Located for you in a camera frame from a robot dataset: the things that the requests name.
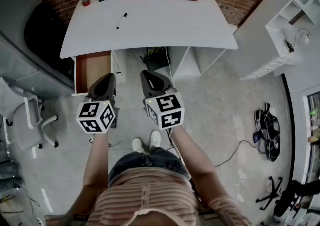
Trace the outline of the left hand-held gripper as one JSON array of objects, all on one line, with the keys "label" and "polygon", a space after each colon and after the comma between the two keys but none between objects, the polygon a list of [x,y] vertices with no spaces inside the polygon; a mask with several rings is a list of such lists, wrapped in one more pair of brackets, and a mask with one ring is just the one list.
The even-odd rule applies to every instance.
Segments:
[{"label": "left hand-held gripper", "polygon": [[117,79],[114,73],[100,77],[79,104],[76,120],[87,134],[105,134],[117,128],[119,108],[115,106]]}]

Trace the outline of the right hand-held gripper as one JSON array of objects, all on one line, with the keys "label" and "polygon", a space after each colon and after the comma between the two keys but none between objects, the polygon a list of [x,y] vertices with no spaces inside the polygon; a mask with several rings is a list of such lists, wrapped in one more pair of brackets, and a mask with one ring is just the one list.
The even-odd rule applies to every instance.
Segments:
[{"label": "right hand-held gripper", "polygon": [[147,115],[159,129],[166,130],[183,125],[185,118],[183,98],[171,80],[151,70],[143,70],[140,78]]}]

